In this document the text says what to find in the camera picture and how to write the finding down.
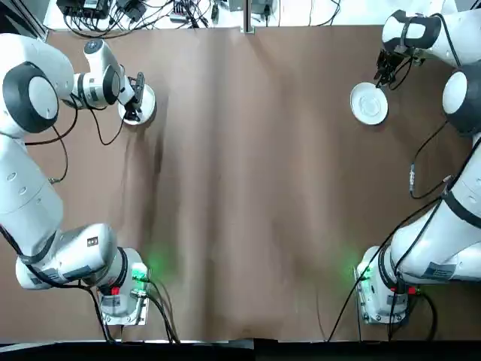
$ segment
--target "white robotic arm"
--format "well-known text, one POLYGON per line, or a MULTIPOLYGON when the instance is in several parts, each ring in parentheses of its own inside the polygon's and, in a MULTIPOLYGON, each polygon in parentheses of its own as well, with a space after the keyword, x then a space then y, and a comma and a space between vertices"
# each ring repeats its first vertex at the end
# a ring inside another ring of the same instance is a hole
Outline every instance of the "white robotic arm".
POLYGON ((127 77, 108 44, 88 41, 83 49, 90 72, 75 74, 72 94, 77 108, 99 109, 119 102, 119 115, 129 125, 148 122, 155 116, 156 97, 144 83, 144 74, 127 77))
MULTIPOLYGON (((394 81, 392 75, 406 57, 413 57, 418 63, 429 56, 454 66, 459 62, 443 91, 443 108, 460 135, 478 139, 481 10, 443 18, 449 34, 438 16, 409 17, 403 11, 393 13, 383 27, 384 50, 378 58, 377 78, 381 86, 394 81)), ((481 281, 481 150, 478 145, 476 142, 469 161, 446 188, 439 205, 399 229, 390 246, 372 247, 364 255, 355 276, 357 279, 369 265, 358 285, 367 323, 389 323, 395 294, 391 322, 401 322, 407 310, 406 285, 481 281)))
MULTIPOLYGON (((39 278, 53 284, 83 280, 98 287, 108 324, 136 324, 141 317, 144 321, 140 323, 145 323, 147 300, 139 302, 132 297, 134 290, 147 288, 145 282, 138 281, 138 275, 147 277, 138 253, 117 247, 115 233, 104 223, 62 231, 62 200, 23 143, 26 134, 50 128, 58 116, 59 99, 71 98, 75 89, 71 63, 60 51, 35 39, 3 34, 0 44, 12 54, 0 66, 0 230, 18 254, 20 285, 42 290, 51 285, 39 278)), ((94 81, 84 89, 91 95, 101 94, 99 87, 106 89, 99 86, 107 82, 105 79, 113 79, 110 89, 115 89, 116 76, 119 88, 118 71, 125 76, 106 43, 95 44, 103 55, 101 60, 89 59, 95 70, 88 78, 94 81)), ((124 93, 132 89, 128 84, 124 87, 124 93)), ((124 99, 126 104, 132 103, 132 93, 130 99, 124 99)), ((141 108, 142 104, 132 111, 141 108)))

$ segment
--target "cable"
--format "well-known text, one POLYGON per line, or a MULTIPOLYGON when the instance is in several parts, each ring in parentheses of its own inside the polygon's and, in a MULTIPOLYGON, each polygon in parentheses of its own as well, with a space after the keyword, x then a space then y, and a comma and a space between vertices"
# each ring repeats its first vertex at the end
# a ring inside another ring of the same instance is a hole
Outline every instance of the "cable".
POLYGON ((474 2, 474 4, 471 5, 471 7, 469 8, 469 10, 474 10, 474 8, 477 8, 479 6, 479 0, 476 0, 474 2))
POLYGON ((358 316, 358 337, 359 342, 362 342, 362 335, 361 335, 361 315, 359 314, 359 292, 356 290, 355 292, 355 309, 357 311, 358 316))
POLYGON ((159 301, 157 301, 153 296, 151 295, 147 295, 147 298, 152 301, 152 303, 157 307, 157 309, 159 310, 160 314, 162 315, 162 318, 164 320, 164 324, 165 324, 165 332, 167 333, 167 337, 169 339, 170 342, 174 341, 176 344, 179 344, 180 343, 180 340, 179 338, 174 334, 174 332, 172 331, 172 328, 171 328, 171 325, 169 324, 168 322, 168 319, 167 319, 167 316, 165 315, 165 311, 164 311, 164 308, 162 307, 162 305, 159 303, 159 301))
POLYGON ((95 124, 97 125, 97 133, 98 133, 98 138, 100 139, 100 142, 102 143, 102 145, 111 145, 113 143, 113 141, 115 141, 117 139, 117 137, 120 135, 121 131, 122 131, 122 127, 123 127, 123 121, 126 117, 126 114, 124 114, 122 120, 120 121, 120 127, 119 127, 119 130, 117 131, 117 133, 115 134, 115 136, 112 138, 112 140, 108 141, 107 143, 104 142, 104 139, 102 139, 102 135, 100 133, 100 125, 98 124, 98 120, 97 120, 97 116, 95 115, 95 112, 93 111, 93 109, 89 108, 90 110, 90 113, 92 113, 93 115, 93 119, 95 121, 95 124))
POLYGON ((68 153, 67 153, 67 148, 65 147, 65 143, 63 142, 63 139, 61 135, 59 134, 59 131, 55 126, 52 126, 53 131, 55 134, 57 134, 58 139, 60 140, 60 144, 62 145, 63 148, 63 153, 65 154, 65 170, 63 171, 63 175, 60 178, 49 178, 50 184, 57 184, 60 183, 67 177, 67 172, 68 172, 68 153))
POLYGON ((433 318, 432 318, 432 321, 431 321, 431 328, 429 329, 429 333, 428 333, 428 337, 426 338, 426 341, 433 341, 434 337, 436 335, 436 331, 437 331, 437 310, 436 310, 436 306, 434 305, 434 302, 431 299, 431 297, 429 297, 427 294, 420 293, 419 297, 422 297, 423 299, 425 299, 428 302, 429 307, 431 308, 431 313, 432 313, 433 318))
POLYGON ((282 11, 281 7, 280 7, 280 0, 279 0, 279 23, 277 24, 277 27, 279 28, 280 27, 280 12, 282 11))
POLYGON ((416 160, 417 160, 417 157, 418 155, 421 153, 421 151, 424 149, 424 147, 426 145, 428 145, 428 143, 434 139, 434 137, 436 137, 441 130, 444 129, 444 127, 446 126, 446 124, 448 123, 449 121, 446 120, 444 121, 444 123, 428 138, 425 140, 424 143, 422 143, 421 147, 418 148, 418 150, 416 151, 416 155, 414 156, 414 159, 413 159, 413 162, 411 163, 411 168, 410 168, 410 173, 409 173, 409 194, 411 196, 412 199, 423 199, 423 198, 426 198, 427 196, 431 195, 433 192, 435 192, 438 188, 440 188, 441 186, 443 186, 451 177, 448 176, 448 177, 445 177, 441 182, 439 182, 438 184, 436 184, 434 187, 432 187, 428 192, 422 194, 421 196, 416 196, 414 194, 414 189, 415 189, 415 179, 416 179, 416 160))
POLYGON ((179 338, 179 334, 177 333, 177 328, 176 328, 175 322, 174 322, 174 309, 172 308, 171 297, 169 296, 168 291, 167 291, 165 285, 164 285, 162 282, 160 283, 160 284, 162 285, 162 289, 163 289, 164 292, 165 292, 165 295, 167 296, 168 305, 165 304, 165 300, 162 298, 162 294, 160 293, 159 288, 157 287, 156 283, 153 282, 152 280, 148 280, 148 282, 149 282, 150 284, 152 284, 153 287, 156 289, 156 292, 159 294, 159 299, 160 299, 162 305, 163 305, 165 308, 167 308, 167 312, 168 312, 168 316, 169 316, 171 328, 172 328, 172 331, 173 331, 173 335, 174 335, 175 337, 179 338))
POLYGON ((433 200, 433 201, 430 201, 428 204, 426 205, 423 205, 421 208, 418 208, 417 211, 414 211, 413 213, 411 213, 409 216, 407 216, 406 218, 404 218, 392 231, 391 233, 389 233, 389 235, 386 237, 386 239, 384 240, 384 242, 380 245, 380 247, 376 250, 376 252, 374 253, 374 255, 371 257, 371 259, 369 260, 369 263, 366 265, 366 268, 361 272, 361 274, 359 275, 358 279, 355 280, 355 283, 354 283, 354 286, 352 286, 350 292, 349 292, 349 295, 347 296, 346 298, 346 301, 344 302, 343 304, 343 307, 341 308, 340 310, 340 313, 339 313, 339 316, 337 316, 337 320, 336 320, 336 323, 334 324, 334 327, 331 331, 331 334, 329 335, 328 337, 328 342, 330 342, 330 340, 332 340, 332 337, 334 336, 334 333, 336 331, 336 328, 337 326, 339 325, 339 322, 340 322, 340 318, 342 317, 343 313, 344 313, 344 310, 346 309, 346 306, 347 306, 347 303, 349 302, 351 296, 352 296, 352 293, 354 292, 354 290, 356 289, 356 287, 358 286, 359 282, 362 280, 362 278, 364 277, 366 271, 368 270, 369 268, 369 265, 374 261, 374 259, 376 258, 376 256, 378 255, 378 253, 383 249, 383 247, 389 242, 389 240, 391 239, 391 237, 396 233, 396 231, 398 231, 398 229, 400 229, 408 220, 410 220, 411 218, 415 217, 417 214, 423 212, 426 208, 429 208, 431 207, 435 202, 437 201, 437 199, 433 200))
MULTIPOLYGON (((428 220, 426 220, 426 223, 424 223, 424 225, 422 226, 421 230, 419 231, 418 235, 416 236, 416 239, 414 240, 414 242, 407 248, 406 252, 404 252, 404 254, 401 256, 401 258, 398 260, 398 262, 396 263, 395 267, 394 267, 394 275, 397 279, 399 279, 399 277, 401 276, 399 273, 398 273, 398 267, 399 265, 406 259, 406 257, 409 255, 409 253, 413 250, 413 248, 416 246, 416 244, 418 243, 419 239, 421 239, 422 235, 424 234, 425 230, 428 228, 429 226, 429 223, 431 223, 431 221, 433 220, 434 218, 434 215, 436 214, 437 210, 439 209, 439 207, 441 206, 441 203, 442 203, 442 198, 441 197, 437 197, 434 202, 437 202, 437 204, 435 205, 433 211, 431 212, 431 214, 429 215, 428 217, 428 220)), ((392 318, 393 318, 393 314, 394 314, 394 307, 395 307, 395 303, 396 303, 396 296, 397 296, 397 292, 398 292, 398 284, 399 282, 396 282, 397 286, 394 290, 394 297, 392 299, 392 304, 391 304, 391 312, 389 313, 389 326, 388 326, 388 341, 391 341, 391 338, 392 338, 392 318)))
POLYGON ((133 29, 130 29, 128 30, 127 32, 121 32, 120 34, 117 34, 117 35, 110 35, 108 36, 108 34, 114 30, 114 28, 116 26, 119 26, 121 27, 121 25, 119 24, 120 23, 120 20, 125 16, 124 13, 122 13, 122 11, 120 11, 119 8, 117 8, 113 14, 113 17, 110 16, 110 20, 111 20, 111 24, 105 29, 105 30, 100 30, 100 29, 96 29, 97 32, 100 32, 100 34, 97 34, 97 35, 90 35, 90 34, 85 34, 85 33, 82 33, 80 31, 80 26, 78 23, 75 22, 76 20, 76 17, 72 17, 71 16, 71 20, 74 22, 74 24, 78 27, 79 31, 75 30, 72 28, 71 25, 68 24, 67 22, 67 17, 64 15, 64 22, 65 22, 65 25, 76 35, 82 37, 82 38, 88 38, 88 39, 98 39, 98 38, 102 38, 102 39, 113 39, 113 38, 120 38, 122 36, 126 36, 126 35, 129 35, 131 34, 132 32, 136 31, 136 30, 139 30, 139 29, 144 29, 144 28, 147 28, 148 26, 153 26, 157 21, 159 21, 161 18, 165 17, 165 15, 159 15, 156 19, 154 19, 153 21, 151 22, 148 22, 148 23, 145 23, 145 20, 153 17, 154 15, 157 15, 160 11, 162 11, 167 5, 169 5, 170 3, 172 3, 173 0, 167 0, 165 4, 163 5, 160 5, 160 6, 151 6, 152 8, 158 8, 157 11, 155 11, 153 14, 149 15, 148 17, 142 17, 139 19, 139 21, 137 21, 137 25, 133 28, 133 29))
POLYGON ((409 74, 409 72, 411 71, 411 67, 413 66, 413 60, 414 58, 411 56, 406 62, 404 62, 404 64, 402 64, 398 70, 396 70, 396 72, 394 73, 394 76, 396 76, 396 74, 402 69, 404 68, 404 66, 406 66, 407 64, 409 64, 409 67, 407 68, 406 70, 406 74, 404 74, 403 78, 394 86, 394 87, 391 87, 391 84, 389 84, 389 90, 396 90, 398 87, 401 86, 401 84, 406 80, 407 78, 407 75, 409 74))
POLYGON ((331 0, 331 2, 336 4, 336 10, 334 10, 332 17, 329 18, 329 20, 325 21, 324 23, 320 23, 319 25, 316 25, 316 26, 323 26, 327 23, 329 23, 329 25, 331 26, 332 23, 334 22, 334 18, 337 16, 337 14, 339 14, 339 11, 340 11, 340 0, 337 0, 337 2, 335 2, 334 0, 331 0))
POLYGON ((313 18, 313 2, 314 0, 310 0, 309 24, 307 24, 307 26, 310 26, 311 20, 313 18))
POLYGON ((31 146, 31 145, 42 145, 42 144, 55 143, 56 141, 59 141, 59 140, 65 138, 65 137, 72 131, 72 129, 73 129, 73 128, 75 127, 75 125, 77 124, 78 107, 77 107, 77 104, 75 103, 74 98, 72 97, 72 94, 70 95, 70 98, 72 99, 73 104, 74 104, 74 107, 75 107, 75 117, 74 117, 74 121, 73 121, 72 125, 70 126, 70 128, 68 128, 65 133, 63 133, 62 135, 59 135, 57 138, 50 139, 50 140, 48 140, 48 141, 30 141, 30 142, 26 142, 25 145, 26 145, 27 147, 28 147, 28 146, 31 146))
POLYGON ((449 47, 451 48, 452 56, 454 57, 454 60, 456 61, 456 65, 458 66, 458 68, 460 68, 461 62, 459 61, 458 54, 456 53, 454 45, 452 45, 451 35, 449 35, 448 25, 446 24, 444 16, 442 14, 439 14, 439 13, 432 14, 431 16, 432 17, 439 17, 441 19, 441 22, 443 23, 443 27, 444 27, 444 32, 446 33, 446 38, 447 38, 449 47))

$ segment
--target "white plate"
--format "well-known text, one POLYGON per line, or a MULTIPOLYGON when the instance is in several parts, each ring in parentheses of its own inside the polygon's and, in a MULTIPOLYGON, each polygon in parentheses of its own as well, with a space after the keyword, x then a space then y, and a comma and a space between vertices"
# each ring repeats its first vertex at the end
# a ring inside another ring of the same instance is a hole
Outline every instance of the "white plate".
POLYGON ((386 118, 388 101, 374 84, 359 83, 351 92, 351 110, 360 122, 373 126, 386 118))

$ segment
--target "green light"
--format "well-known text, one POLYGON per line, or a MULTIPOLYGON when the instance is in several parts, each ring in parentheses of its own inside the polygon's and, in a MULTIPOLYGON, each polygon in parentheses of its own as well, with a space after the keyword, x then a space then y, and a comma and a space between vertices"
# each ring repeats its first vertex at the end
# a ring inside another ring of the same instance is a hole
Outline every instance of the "green light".
POLYGON ((132 280, 135 280, 138 283, 148 281, 147 267, 143 263, 134 263, 132 265, 132 280))

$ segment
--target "label sticker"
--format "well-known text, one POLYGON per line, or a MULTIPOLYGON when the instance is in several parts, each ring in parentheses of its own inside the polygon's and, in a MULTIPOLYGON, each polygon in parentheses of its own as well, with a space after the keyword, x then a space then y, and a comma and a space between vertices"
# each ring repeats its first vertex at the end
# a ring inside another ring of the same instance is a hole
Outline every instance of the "label sticker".
POLYGON ((456 265, 438 265, 437 263, 430 262, 424 271, 423 277, 433 280, 449 280, 455 270, 456 265))

